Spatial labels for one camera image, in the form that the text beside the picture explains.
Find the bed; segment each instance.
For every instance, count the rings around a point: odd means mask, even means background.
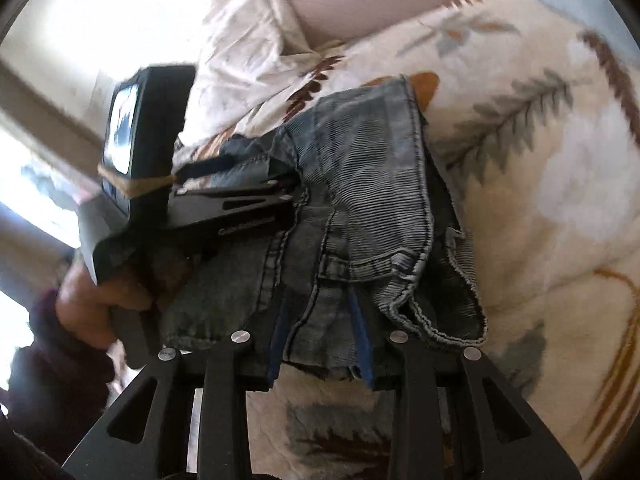
[[[540,0],[442,0],[407,4],[397,23],[363,18],[332,41],[317,9],[293,3],[213,0],[175,164],[325,95],[408,75],[474,234],[483,350],[594,478],[640,411],[632,35]],[[385,478],[391,406],[358,381],[285,366],[274,390],[248,395],[254,472]]]

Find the person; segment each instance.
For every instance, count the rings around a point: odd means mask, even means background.
[[[9,390],[2,391],[12,430],[62,464],[107,403],[114,367],[106,351],[117,340],[110,306],[153,304],[129,269],[96,286],[76,258],[60,289],[30,308],[34,341],[16,352]]]

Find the window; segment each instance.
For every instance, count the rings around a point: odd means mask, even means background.
[[[0,202],[70,247],[80,246],[74,190],[0,130]]]
[[[17,348],[33,342],[33,334],[27,325],[27,311],[14,300],[0,292],[0,388],[8,388],[11,361]]]

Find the denim jeans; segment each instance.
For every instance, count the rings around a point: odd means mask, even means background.
[[[478,345],[486,318],[474,283],[470,237],[410,82],[332,94],[257,139],[233,136],[235,167],[211,187],[247,186],[295,171],[296,222],[275,235],[222,242],[164,313],[167,344],[210,346],[238,330],[286,286],[292,312],[284,360],[356,365],[349,286],[367,283],[399,328],[441,347]]]

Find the metal rivet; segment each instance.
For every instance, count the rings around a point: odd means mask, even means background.
[[[163,348],[158,352],[158,359],[161,361],[170,361],[178,355],[178,352],[175,351],[175,348]]]
[[[394,343],[403,344],[409,341],[409,336],[402,330],[394,330],[391,334],[389,334],[389,339],[391,339],[391,341],[393,341]]]
[[[249,341],[251,334],[249,334],[246,330],[238,330],[237,332],[233,332],[231,335],[231,341],[234,343],[246,343]]]
[[[482,357],[482,352],[473,346],[466,347],[462,354],[470,361],[479,361]]]

